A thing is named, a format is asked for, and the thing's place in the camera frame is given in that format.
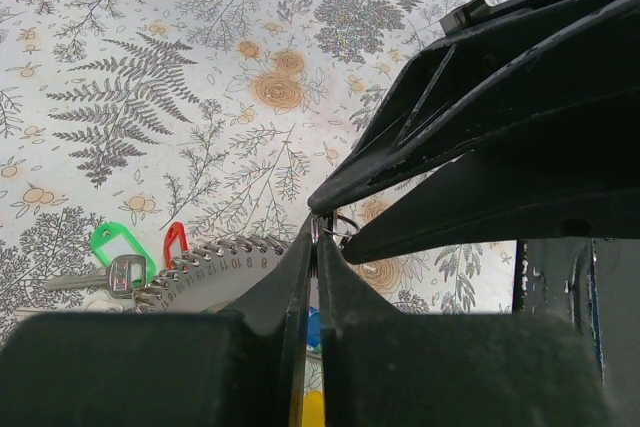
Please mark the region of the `silver key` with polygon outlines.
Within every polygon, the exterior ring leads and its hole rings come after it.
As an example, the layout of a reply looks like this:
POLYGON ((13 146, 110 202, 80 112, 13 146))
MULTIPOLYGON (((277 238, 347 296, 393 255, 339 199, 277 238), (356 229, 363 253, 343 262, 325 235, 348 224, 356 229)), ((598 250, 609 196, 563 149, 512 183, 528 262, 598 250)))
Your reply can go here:
POLYGON ((116 299, 129 298, 147 280, 146 258, 138 254, 117 256, 109 267, 83 275, 65 274, 50 279, 44 286, 48 292, 102 288, 116 299))

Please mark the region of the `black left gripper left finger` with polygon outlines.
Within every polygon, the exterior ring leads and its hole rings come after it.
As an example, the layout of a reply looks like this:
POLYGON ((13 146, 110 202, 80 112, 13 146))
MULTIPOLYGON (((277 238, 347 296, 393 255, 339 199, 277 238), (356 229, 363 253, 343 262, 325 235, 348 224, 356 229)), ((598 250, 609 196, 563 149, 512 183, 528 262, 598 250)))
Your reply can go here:
POLYGON ((306 222, 276 267, 200 313, 39 313, 1 352, 5 426, 298 426, 313 270, 306 222))

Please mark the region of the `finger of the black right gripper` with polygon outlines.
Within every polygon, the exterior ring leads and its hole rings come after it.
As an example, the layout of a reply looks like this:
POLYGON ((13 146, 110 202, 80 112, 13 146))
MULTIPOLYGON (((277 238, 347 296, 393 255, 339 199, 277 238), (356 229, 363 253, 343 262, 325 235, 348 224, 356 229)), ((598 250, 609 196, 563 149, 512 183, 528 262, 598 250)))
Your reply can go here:
POLYGON ((635 102, 639 0, 472 0, 413 57, 352 152, 310 196, 351 204, 524 124, 569 109, 635 102))
POLYGON ((618 0, 594 24, 611 44, 572 58, 576 80, 544 73, 522 121, 440 168, 344 247, 360 264, 442 246, 508 239, 639 235, 639 76, 615 71, 639 51, 639 0, 618 0))

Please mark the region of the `red key tag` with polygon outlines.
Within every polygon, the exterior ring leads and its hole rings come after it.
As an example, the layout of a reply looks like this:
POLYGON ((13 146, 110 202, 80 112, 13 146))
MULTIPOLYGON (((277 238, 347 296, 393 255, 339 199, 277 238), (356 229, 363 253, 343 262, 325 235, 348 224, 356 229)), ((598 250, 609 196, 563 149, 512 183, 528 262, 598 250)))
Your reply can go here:
POLYGON ((185 227, 182 222, 173 222, 166 232, 163 243, 163 257, 166 269, 173 269, 172 261, 188 249, 185 227))

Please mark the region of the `blue tagged key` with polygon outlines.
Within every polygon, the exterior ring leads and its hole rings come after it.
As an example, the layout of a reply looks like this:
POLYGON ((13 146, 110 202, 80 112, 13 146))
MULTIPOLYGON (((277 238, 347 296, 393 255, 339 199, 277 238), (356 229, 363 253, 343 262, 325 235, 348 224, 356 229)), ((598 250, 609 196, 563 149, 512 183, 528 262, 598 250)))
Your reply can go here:
POLYGON ((315 353, 321 351, 320 313, 315 307, 309 308, 306 344, 307 348, 315 353))

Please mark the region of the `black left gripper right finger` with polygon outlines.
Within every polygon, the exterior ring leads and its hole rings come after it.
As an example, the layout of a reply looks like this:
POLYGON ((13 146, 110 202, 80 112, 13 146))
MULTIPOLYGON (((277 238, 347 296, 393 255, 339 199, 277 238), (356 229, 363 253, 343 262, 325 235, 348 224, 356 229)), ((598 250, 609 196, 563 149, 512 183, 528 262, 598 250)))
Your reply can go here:
POLYGON ((609 426, 581 337, 552 316, 406 314, 317 244, 330 426, 609 426))

